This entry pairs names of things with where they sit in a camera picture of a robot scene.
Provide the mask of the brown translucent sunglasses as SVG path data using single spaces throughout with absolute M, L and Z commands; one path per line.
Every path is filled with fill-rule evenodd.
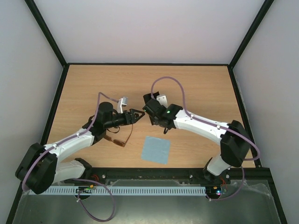
M 104 139 L 119 147 L 125 147 L 132 135 L 133 128 L 134 125 L 131 124 L 107 129 Z

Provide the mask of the blue cleaning cloth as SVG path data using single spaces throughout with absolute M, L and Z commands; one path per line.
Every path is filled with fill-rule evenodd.
M 166 165 L 168 163 L 171 142 L 166 139 L 146 136 L 141 159 Z

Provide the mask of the black folding glasses case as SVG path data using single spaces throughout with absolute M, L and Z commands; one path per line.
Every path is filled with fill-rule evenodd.
M 145 112 L 149 112 L 150 110 L 159 110 L 159 109 L 165 109 L 164 106 L 162 106 L 158 101 L 157 97 L 160 95 L 160 93 L 154 92 L 154 93 L 148 93 L 143 96 L 145 106 L 142 108 Z

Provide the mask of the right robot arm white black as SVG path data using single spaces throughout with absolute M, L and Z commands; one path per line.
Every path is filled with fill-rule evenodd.
M 220 146 L 220 154 L 212 157 L 203 169 L 203 177 L 213 183 L 231 167 L 239 168 L 250 149 L 243 125 L 233 120 L 231 123 L 218 122 L 195 116 L 183 107 L 171 104 L 168 107 L 157 99 L 146 99 L 143 110 L 149 115 L 152 125 L 164 128 L 164 134 L 176 128 L 186 130 L 215 142 Z

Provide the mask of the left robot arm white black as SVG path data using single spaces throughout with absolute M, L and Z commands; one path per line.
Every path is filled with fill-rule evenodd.
M 84 162 L 64 159 L 102 140 L 108 129 L 132 125 L 144 115 L 136 109 L 118 112 L 111 103 L 102 102 L 95 115 L 74 134 L 46 145 L 32 144 L 15 173 L 22 190 L 41 194 L 56 182 L 80 178 L 86 170 Z

